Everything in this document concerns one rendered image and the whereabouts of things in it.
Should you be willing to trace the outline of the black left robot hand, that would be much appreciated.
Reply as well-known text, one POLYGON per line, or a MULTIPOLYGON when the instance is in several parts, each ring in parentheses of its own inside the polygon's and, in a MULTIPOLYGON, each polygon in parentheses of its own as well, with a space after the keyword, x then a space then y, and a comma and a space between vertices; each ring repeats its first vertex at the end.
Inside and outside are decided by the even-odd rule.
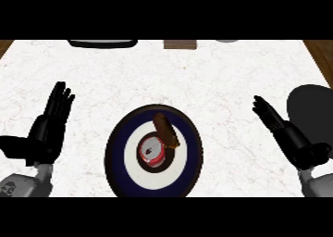
POLYGON ((52 164, 63 148, 64 124, 74 95, 57 81, 49 93, 45 111, 36 117, 26 137, 0 136, 0 149, 10 159, 23 159, 26 166, 52 164))

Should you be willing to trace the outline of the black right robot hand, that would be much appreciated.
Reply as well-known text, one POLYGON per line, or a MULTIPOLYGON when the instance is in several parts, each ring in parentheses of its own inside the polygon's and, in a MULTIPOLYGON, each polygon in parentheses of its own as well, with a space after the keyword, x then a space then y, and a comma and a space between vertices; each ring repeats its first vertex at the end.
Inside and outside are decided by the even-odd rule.
POLYGON ((322 165, 328 160, 330 145, 327 143, 312 143, 306 139, 302 131, 290 121, 282 120, 275 109, 260 96, 253 96, 251 104, 251 111, 268 128, 293 167, 297 170, 307 170, 322 165))

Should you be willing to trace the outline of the dark grey pan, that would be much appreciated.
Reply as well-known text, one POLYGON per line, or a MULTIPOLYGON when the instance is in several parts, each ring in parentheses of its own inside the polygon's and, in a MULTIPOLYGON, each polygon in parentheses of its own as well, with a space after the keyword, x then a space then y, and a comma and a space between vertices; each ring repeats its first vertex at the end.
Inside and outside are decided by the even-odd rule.
POLYGON ((287 96, 287 117, 312 143, 328 143, 333 159, 333 90, 321 85, 296 87, 287 96))

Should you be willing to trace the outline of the brown sweet potato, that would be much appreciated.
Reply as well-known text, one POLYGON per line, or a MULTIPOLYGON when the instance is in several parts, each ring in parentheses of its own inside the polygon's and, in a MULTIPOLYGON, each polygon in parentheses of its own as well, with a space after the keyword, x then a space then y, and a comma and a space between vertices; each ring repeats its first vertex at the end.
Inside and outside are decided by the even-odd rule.
POLYGON ((166 148, 175 149, 179 146, 179 142, 175 136, 175 130, 170 122, 161 113, 153 115, 153 124, 157 130, 157 136, 163 142, 166 148))

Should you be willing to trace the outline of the blue and white plate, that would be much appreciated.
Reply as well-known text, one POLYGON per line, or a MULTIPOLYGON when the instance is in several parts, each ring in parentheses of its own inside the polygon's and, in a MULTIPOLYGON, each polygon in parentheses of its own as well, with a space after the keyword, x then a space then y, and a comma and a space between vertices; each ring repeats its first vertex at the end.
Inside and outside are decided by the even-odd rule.
POLYGON ((194 187, 203 163, 195 126, 170 106, 147 105, 132 110, 117 123, 105 144, 104 173, 117 197, 184 197, 194 187), (179 146, 164 148, 164 160, 151 168, 138 155, 144 139, 157 136, 153 115, 170 122, 179 146))

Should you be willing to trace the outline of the red can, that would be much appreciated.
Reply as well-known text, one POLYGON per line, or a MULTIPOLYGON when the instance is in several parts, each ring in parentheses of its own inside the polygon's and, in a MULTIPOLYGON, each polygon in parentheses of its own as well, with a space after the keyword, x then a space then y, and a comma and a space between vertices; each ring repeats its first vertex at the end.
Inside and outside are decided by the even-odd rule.
POLYGON ((161 164, 164 160, 164 148, 156 136, 142 140, 138 146, 138 155, 148 167, 156 168, 161 164))

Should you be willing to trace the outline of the black flat appliance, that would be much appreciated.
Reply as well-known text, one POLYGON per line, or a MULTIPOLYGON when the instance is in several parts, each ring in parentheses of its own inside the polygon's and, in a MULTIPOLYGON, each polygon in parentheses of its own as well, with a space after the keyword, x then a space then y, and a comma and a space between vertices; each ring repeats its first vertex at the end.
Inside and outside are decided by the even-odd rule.
POLYGON ((100 49, 129 48, 138 43, 136 40, 69 40, 67 42, 73 47, 100 49))

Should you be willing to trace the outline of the brown wooden block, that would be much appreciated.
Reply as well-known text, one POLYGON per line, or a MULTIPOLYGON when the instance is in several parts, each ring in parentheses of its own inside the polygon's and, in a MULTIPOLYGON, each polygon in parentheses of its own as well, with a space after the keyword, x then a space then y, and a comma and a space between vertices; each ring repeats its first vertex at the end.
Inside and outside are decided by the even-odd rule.
POLYGON ((164 40, 163 41, 164 49, 195 49, 195 40, 164 40))

